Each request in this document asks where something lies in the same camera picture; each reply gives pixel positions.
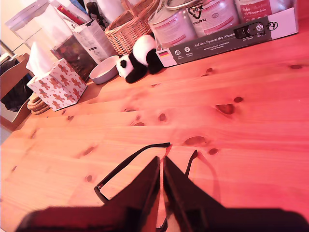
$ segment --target cork coaster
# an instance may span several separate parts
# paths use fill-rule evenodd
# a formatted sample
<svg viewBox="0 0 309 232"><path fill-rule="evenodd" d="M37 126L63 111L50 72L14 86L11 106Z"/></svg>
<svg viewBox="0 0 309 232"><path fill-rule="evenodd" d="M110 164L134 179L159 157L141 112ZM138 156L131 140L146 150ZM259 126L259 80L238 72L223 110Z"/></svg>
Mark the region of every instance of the cork coaster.
<svg viewBox="0 0 309 232"><path fill-rule="evenodd" d="M31 110L31 113L34 114L34 115L40 115L42 113L44 113L45 111L49 110L50 109L50 106L47 105L45 106L43 109L39 110L39 111L33 111Z"/></svg>
<svg viewBox="0 0 309 232"><path fill-rule="evenodd" d="M42 102L42 100L40 99L40 100L38 100L38 101L36 101L36 102L31 102L31 101L28 101L28 106L36 106L36 105L38 105L38 104L40 104Z"/></svg>
<svg viewBox="0 0 309 232"><path fill-rule="evenodd" d="M41 110L41 109L43 109L44 107L46 107L47 106L47 104L45 103L45 102L42 102L41 104L38 104L38 105L36 105L36 106L29 106L29 108L30 108L30 110L32 110L32 111L39 111L39 110Z"/></svg>
<svg viewBox="0 0 309 232"><path fill-rule="evenodd" d="M36 93L33 93L30 97L29 97L29 100L31 102L36 102L38 100L40 100L40 98L38 97L38 95Z"/></svg>

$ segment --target pet food bowl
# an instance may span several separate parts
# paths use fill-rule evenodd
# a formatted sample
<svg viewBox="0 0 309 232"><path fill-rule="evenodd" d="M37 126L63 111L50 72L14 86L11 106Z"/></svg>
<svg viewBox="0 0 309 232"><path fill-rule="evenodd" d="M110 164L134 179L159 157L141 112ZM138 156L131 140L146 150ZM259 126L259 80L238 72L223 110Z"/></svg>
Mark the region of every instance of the pet food bowl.
<svg viewBox="0 0 309 232"><path fill-rule="evenodd" d="M119 56L112 56L103 60L91 71L90 79L97 85L113 79L118 74L116 67L118 59Z"/></svg>

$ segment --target panda plush toy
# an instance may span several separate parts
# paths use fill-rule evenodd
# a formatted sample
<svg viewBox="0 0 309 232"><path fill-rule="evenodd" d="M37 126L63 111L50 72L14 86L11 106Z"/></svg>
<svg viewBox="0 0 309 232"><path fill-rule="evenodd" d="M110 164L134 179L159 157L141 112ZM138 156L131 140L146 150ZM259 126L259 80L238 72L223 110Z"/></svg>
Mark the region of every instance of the panda plush toy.
<svg viewBox="0 0 309 232"><path fill-rule="evenodd" d="M162 65L156 52L156 41L151 35L140 36L133 46L133 51L129 55L124 55L117 61L119 75L126 82L134 83L142 79L149 70L150 74L161 71Z"/></svg>

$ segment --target tissue box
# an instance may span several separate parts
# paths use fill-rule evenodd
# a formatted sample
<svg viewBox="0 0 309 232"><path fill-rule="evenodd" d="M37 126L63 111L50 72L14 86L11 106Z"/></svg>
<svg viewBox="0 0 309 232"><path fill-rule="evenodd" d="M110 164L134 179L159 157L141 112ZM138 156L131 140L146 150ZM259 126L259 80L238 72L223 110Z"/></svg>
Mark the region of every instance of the tissue box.
<svg viewBox="0 0 309 232"><path fill-rule="evenodd" d="M45 75L34 76L27 86L54 111L76 104L87 87L65 59Z"/></svg>

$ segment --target tin can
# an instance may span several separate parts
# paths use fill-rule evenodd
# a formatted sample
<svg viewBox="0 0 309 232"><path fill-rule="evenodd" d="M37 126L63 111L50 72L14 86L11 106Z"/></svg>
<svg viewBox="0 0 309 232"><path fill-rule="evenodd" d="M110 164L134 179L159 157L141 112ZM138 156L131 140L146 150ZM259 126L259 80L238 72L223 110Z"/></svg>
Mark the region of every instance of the tin can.
<svg viewBox="0 0 309 232"><path fill-rule="evenodd" d="M291 7L291 0L235 0L242 23L250 22Z"/></svg>
<svg viewBox="0 0 309 232"><path fill-rule="evenodd" d="M204 0L187 11L198 37L239 24L234 0Z"/></svg>
<svg viewBox="0 0 309 232"><path fill-rule="evenodd" d="M163 6L149 17L148 24L163 49L197 38L186 10L170 11Z"/></svg>

